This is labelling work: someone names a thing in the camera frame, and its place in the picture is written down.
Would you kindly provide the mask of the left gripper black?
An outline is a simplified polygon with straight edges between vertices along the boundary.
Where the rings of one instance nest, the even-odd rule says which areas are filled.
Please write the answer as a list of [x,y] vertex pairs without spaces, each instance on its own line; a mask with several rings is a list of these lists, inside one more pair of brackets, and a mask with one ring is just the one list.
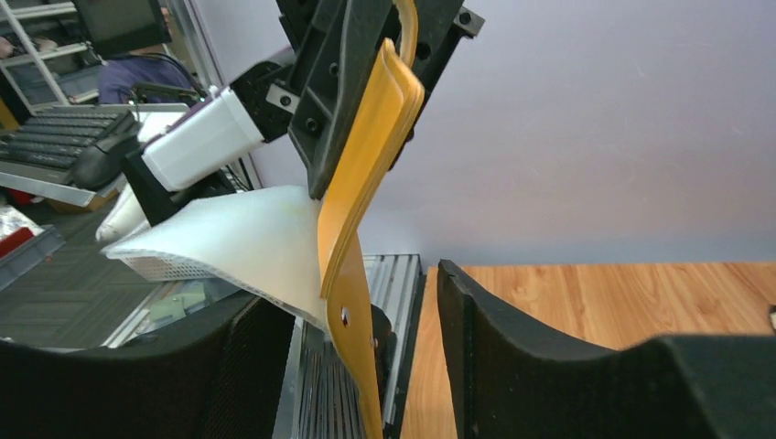
[[[262,144],[285,135],[288,127],[289,138],[307,170],[308,194],[320,199],[347,142],[392,3],[280,1],[277,5],[289,47],[257,62],[191,109],[230,87],[263,135]],[[191,187],[165,190],[142,154],[169,127],[122,162],[128,187],[151,225],[170,219],[196,198],[235,190],[222,170],[228,164]]]

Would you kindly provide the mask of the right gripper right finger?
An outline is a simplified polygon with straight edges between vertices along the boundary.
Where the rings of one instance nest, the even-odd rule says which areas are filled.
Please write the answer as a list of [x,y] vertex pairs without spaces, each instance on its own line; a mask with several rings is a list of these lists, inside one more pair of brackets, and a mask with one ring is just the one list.
[[623,350],[552,328],[450,260],[437,309],[461,438],[772,438],[772,336],[658,336]]

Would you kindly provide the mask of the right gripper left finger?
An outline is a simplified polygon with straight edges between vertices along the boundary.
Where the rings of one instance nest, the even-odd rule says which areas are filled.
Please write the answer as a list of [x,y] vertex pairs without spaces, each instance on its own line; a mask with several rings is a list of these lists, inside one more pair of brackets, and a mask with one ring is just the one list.
[[294,319],[232,294],[118,348],[1,346],[4,438],[268,438]]

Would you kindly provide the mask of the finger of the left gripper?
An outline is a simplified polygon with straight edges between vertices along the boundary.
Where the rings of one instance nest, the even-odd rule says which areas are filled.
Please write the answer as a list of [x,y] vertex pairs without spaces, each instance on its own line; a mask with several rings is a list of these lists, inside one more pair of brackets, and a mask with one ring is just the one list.
[[[418,32],[412,71],[425,88],[416,125],[459,41],[475,38],[485,18],[465,7],[463,0],[418,0],[415,9]],[[413,139],[415,125],[407,135],[406,143]]]

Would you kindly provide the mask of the yellow leather card holder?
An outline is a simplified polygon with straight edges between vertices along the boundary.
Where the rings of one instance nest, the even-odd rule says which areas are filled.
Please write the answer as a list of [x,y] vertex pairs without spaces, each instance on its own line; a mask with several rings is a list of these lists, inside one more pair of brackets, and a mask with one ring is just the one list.
[[412,128],[425,88],[411,71],[415,3],[396,2],[401,42],[383,40],[318,217],[320,296],[335,349],[358,388],[368,438],[383,435],[373,347],[372,309],[358,239],[362,217]]

